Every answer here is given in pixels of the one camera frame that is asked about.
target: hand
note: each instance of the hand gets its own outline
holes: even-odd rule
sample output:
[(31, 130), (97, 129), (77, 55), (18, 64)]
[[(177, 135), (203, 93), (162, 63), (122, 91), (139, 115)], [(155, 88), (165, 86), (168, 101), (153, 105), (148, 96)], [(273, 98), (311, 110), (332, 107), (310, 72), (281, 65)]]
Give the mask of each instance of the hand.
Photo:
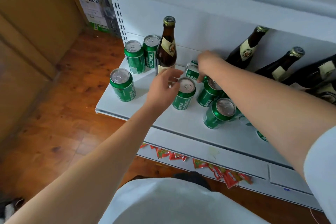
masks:
[(215, 52), (204, 51), (197, 57), (199, 76), (197, 82), (202, 82), (204, 76), (207, 74), (207, 69), (211, 69), (211, 64), (214, 62), (222, 62), (223, 59)]
[[(161, 71), (149, 87), (145, 105), (149, 105), (152, 110), (161, 115), (173, 103), (179, 92), (180, 83), (177, 82), (177, 78), (181, 74), (183, 74), (183, 71), (175, 68)], [(168, 81), (175, 82), (171, 88), (169, 88)]]

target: bottle label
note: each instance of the bottle label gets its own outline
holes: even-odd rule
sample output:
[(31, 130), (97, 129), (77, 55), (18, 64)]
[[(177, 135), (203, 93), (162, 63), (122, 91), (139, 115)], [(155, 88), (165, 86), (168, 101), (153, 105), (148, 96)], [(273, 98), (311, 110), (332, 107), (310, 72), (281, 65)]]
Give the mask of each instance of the bottle label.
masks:
[(163, 69), (169, 69), (169, 68), (175, 68), (175, 64), (170, 67), (163, 67), (163, 66), (157, 65), (157, 73), (160, 73)]
[(309, 88), (305, 88), (305, 87), (302, 87), (300, 84), (298, 84), (297, 82), (293, 83), (290, 85), (290, 87), (294, 88), (294, 89), (297, 89), (297, 90), (308, 90)]
[(240, 57), (242, 61), (247, 60), (249, 57), (251, 57), (255, 51), (255, 49), (257, 48), (257, 46), (255, 47), (250, 47), (249, 46), (249, 41), (248, 39), (246, 39), (241, 45), (240, 45)]
[(319, 88), (316, 93), (321, 99), (336, 104), (336, 90), (331, 83)]
[(280, 77), (286, 72), (285, 69), (282, 68), (282, 66), (279, 66), (277, 69), (275, 69), (272, 72), (272, 76), (276, 81), (279, 81)]
[(166, 38), (163, 37), (161, 46), (165, 50), (166, 53), (168, 53), (170, 56), (174, 56), (175, 50), (176, 50), (175, 39), (171, 43)]
[(323, 80), (325, 80), (333, 70), (335, 70), (335, 65), (334, 63), (330, 60), (323, 65), (319, 66), (320, 69), (320, 74)]

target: left hand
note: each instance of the left hand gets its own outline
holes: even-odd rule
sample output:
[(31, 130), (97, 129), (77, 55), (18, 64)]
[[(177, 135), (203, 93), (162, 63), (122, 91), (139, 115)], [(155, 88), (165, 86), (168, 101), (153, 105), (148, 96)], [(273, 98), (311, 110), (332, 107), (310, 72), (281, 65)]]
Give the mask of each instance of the left hand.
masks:
[[(177, 78), (181, 74), (183, 74), (183, 71), (175, 68), (161, 71), (149, 87), (145, 105), (151, 106), (161, 115), (173, 103), (179, 92), (180, 83), (177, 82)], [(169, 88), (168, 81), (175, 82), (171, 88)]]

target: white sleeve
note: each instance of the white sleeve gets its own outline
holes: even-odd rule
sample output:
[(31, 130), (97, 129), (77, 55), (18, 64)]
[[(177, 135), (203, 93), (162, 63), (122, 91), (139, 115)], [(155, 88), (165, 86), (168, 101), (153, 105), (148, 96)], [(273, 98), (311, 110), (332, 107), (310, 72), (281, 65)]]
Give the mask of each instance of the white sleeve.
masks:
[(325, 215), (331, 223), (336, 223), (336, 126), (312, 145), (303, 172)]

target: wooden floor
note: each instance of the wooden floor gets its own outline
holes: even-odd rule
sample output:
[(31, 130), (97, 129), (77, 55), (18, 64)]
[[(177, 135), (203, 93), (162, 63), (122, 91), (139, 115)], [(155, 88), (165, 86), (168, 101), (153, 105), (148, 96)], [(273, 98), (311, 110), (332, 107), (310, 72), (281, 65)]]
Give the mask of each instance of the wooden floor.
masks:
[[(31, 199), (124, 124), (95, 113), (110, 72), (123, 58), (121, 39), (99, 32), (78, 37), (58, 65), (61, 73), (56, 82), (1, 156), (0, 191)], [(177, 172), (180, 170), (135, 157), (122, 184), (136, 175), (171, 177)], [(211, 179), (208, 182), (212, 190), (271, 223), (315, 223), (308, 208), (241, 188), (228, 190), (224, 183)], [(313, 213), (320, 224), (329, 223), (323, 213)]]

